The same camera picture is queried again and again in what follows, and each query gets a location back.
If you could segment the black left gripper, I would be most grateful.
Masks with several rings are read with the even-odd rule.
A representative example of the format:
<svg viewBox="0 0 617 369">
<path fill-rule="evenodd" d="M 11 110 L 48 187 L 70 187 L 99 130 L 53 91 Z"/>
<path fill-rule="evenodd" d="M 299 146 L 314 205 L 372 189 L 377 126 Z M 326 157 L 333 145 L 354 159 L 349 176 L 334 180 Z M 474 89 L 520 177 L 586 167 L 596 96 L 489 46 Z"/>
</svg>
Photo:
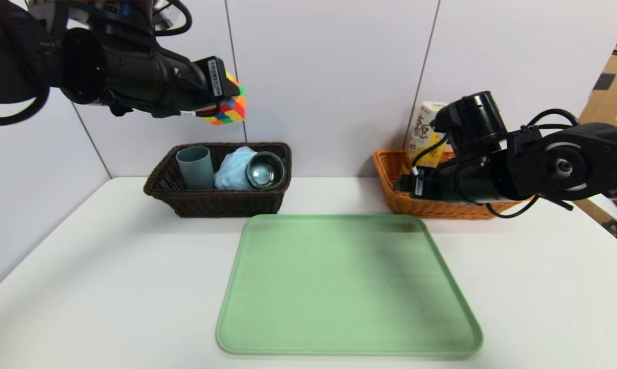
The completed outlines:
<svg viewBox="0 0 617 369">
<path fill-rule="evenodd" d="M 168 56 L 167 71 L 168 110 L 202 110 L 241 95 L 238 80 L 225 75 L 216 56 L 197 61 Z"/>
</svg>

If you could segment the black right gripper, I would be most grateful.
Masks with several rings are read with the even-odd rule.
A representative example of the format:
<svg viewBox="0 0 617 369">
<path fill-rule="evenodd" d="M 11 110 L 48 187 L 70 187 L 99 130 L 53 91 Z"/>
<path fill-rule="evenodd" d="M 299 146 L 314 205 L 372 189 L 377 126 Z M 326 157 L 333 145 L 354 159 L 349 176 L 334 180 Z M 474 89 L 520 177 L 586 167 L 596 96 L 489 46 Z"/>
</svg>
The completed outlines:
<svg viewBox="0 0 617 369">
<path fill-rule="evenodd" d="M 394 191 L 411 191 L 416 199 L 440 199 L 437 168 L 414 167 L 411 175 L 400 175 L 394 182 Z"/>
</svg>

